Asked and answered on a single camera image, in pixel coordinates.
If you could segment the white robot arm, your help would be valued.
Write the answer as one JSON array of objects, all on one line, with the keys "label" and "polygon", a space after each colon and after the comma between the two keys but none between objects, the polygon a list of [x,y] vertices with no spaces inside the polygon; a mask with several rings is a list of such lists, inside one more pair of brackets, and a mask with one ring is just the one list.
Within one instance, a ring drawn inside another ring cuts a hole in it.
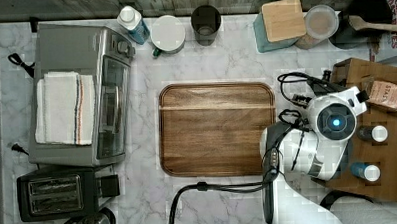
[{"label": "white robot arm", "polygon": [[288,185],[291,174],[329,181],[347,165],[357,117],[366,111],[357,87],[310,99],[293,123],[271,124],[261,135],[263,215],[266,224],[344,224],[327,204],[314,202]]}]

